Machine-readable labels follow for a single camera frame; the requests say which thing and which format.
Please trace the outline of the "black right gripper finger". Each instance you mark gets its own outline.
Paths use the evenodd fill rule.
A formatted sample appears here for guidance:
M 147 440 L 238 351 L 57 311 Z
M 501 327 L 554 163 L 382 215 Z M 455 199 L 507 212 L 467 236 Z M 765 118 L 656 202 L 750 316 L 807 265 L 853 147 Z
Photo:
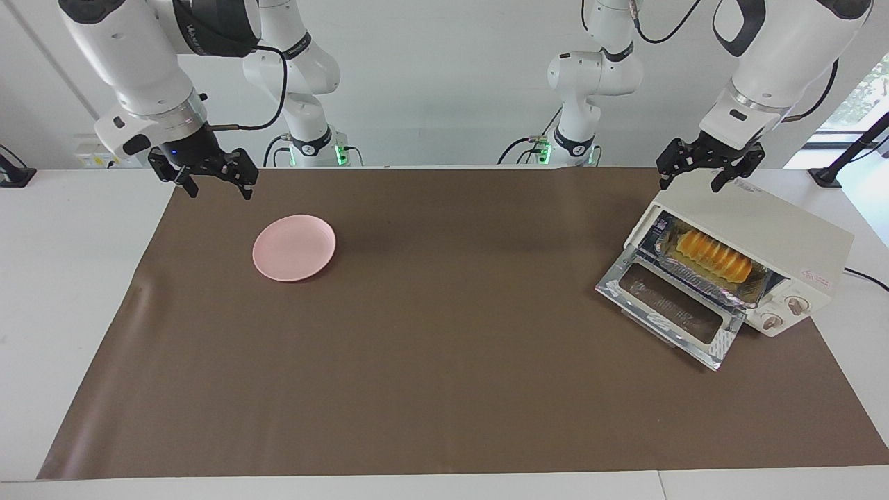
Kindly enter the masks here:
M 160 148 L 151 148 L 147 161 L 163 183 L 173 183 L 184 190 L 191 199 L 198 196 L 198 186 L 191 177 L 188 167 L 175 167 Z
M 220 178 L 226 183 L 235 185 L 242 198 L 249 201 L 258 180 L 258 168 L 253 159 L 244 149 L 239 148 L 223 154 L 222 160 Z

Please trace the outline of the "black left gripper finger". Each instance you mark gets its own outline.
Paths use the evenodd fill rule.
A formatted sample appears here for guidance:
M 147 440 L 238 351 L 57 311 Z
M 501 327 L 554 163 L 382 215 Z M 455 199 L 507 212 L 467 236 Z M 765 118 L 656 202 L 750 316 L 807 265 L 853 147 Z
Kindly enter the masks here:
M 695 171 L 695 143 L 675 138 L 667 143 L 664 151 L 656 159 L 656 168 L 660 174 L 658 184 L 666 190 L 677 176 Z
M 717 153 L 715 158 L 719 172 L 709 186 L 712 192 L 718 193 L 731 181 L 750 177 L 765 158 L 765 150 L 761 142 L 755 142 L 744 151 Z

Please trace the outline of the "sliced golden bread loaf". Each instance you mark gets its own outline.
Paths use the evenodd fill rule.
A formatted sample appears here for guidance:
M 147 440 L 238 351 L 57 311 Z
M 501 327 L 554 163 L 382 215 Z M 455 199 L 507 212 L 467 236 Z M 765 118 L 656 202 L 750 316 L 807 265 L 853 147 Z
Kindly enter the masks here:
M 677 251 L 703 269 L 730 283 L 749 278 L 753 262 L 742 253 L 725 246 L 701 231 L 687 231 L 677 240 Z

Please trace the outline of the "aluminium foil tray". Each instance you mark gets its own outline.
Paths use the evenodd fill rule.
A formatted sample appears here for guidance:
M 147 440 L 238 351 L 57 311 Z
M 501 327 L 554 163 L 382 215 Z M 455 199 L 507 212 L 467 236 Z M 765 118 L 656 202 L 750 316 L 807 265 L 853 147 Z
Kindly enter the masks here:
M 733 308 L 754 309 L 768 291 L 769 282 L 774 272 L 749 256 L 747 258 L 753 262 L 753 270 L 749 278 L 742 283 L 730 283 L 680 254 L 676 246 L 682 234 L 692 230 L 705 232 L 693 228 L 691 224 L 676 218 L 671 213 L 660 212 L 653 229 L 658 234 L 654 242 L 655 262 L 681 281 L 686 282 L 687 285 L 714 298 L 718 303 Z

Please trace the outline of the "cream toaster oven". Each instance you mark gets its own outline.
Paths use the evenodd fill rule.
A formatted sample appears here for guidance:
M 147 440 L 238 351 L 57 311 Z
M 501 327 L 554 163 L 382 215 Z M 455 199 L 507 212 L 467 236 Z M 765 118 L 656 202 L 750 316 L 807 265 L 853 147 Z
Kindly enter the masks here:
M 762 314 L 780 316 L 781 331 L 764 333 L 775 338 L 831 303 L 853 247 L 853 234 L 747 179 L 731 181 L 714 193 L 709 186 L 714 177 L 711 169 L 677 176 L 649 203 L 624 246 L 639 247 L 658 214 L 666 211 L 762 263 L 781 281 L 769 285 L 758 306 L 747 313 L 746 323 L 762 333 Z M 809 301 L 809 313 L 794 316 L 786 304 L 788 297 Z

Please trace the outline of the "glass oven door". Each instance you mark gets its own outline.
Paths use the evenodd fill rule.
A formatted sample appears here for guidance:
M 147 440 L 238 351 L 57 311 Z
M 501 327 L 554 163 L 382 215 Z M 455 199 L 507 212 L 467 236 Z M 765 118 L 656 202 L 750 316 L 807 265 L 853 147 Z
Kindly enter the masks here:
M 665 344 L 682 349 L 712 371 L 720 370 L 746 319 L 667 272 L 651 254 L 628 246 L 596 284 L 596 291 Z

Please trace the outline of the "pink round plate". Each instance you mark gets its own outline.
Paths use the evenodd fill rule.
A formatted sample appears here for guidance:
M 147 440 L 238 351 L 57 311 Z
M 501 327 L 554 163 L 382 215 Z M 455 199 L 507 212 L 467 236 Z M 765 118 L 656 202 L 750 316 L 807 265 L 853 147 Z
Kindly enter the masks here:
M 277 219 L 258 234 L 251 258 L 261 275 L 277 282 L 304 281 L 333 259 L 337 237 L 333 227 L 313 215 Z

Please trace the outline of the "black angled stand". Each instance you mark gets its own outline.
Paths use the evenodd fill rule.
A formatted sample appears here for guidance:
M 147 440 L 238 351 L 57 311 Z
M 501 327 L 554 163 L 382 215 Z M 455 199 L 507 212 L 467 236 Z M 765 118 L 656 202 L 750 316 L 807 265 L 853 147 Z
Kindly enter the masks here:
M 889 111 L 886 111 L 873 126 L 861 134 L 860 138 L 851 143 L 838 158 L 835 159 L 828 167 L 809 169 L 808 174 L 818 186 L 825 189 L 841 189 L 842 184 L 838 180 L 842 168 L 854 162 L 857 159 L 864 158 L 861 155 L 865 149 L 873 149 L 875 140 L 886 135 L 889 129 Z

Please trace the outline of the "window with greenery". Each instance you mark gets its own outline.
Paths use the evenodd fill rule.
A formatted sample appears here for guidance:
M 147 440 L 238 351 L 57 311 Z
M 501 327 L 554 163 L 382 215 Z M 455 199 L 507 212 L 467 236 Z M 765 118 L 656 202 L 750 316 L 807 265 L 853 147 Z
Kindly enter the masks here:
M 889 53 L 863 77 L 816 133 L 865 132 L 887 110 L 889 110 Z

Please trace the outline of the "black desk clamp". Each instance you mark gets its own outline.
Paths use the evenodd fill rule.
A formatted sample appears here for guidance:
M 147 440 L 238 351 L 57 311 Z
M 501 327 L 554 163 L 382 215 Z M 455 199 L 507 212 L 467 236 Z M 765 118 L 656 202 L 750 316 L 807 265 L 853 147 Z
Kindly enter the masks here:
M 0 188 L 22 189 L 35 175 L 35 168 L 29 167 L 15 152 L 0 144 Z

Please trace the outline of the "brown table mat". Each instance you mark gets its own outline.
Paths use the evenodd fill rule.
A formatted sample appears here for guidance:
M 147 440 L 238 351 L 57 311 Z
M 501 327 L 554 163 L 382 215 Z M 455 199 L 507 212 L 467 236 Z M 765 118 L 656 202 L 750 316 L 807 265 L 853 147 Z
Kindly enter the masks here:
M 712 372 L 594 287 L 651 169 L 267 170 L 175 189 L 38 474 L 517 474 L 889 465 L 812 321 Z M 313 215 L 317 275 L 258 234 Z

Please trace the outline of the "white wall socket box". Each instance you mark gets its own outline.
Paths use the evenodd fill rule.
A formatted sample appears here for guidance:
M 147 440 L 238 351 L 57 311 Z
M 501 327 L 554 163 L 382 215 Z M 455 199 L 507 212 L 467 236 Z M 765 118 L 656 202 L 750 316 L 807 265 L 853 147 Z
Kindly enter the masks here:
M 102 145 L 97 136 L 78 134 L 74 140 L 74 155 L 84 168 L 111 169 L 120 164 L 120 159 Z

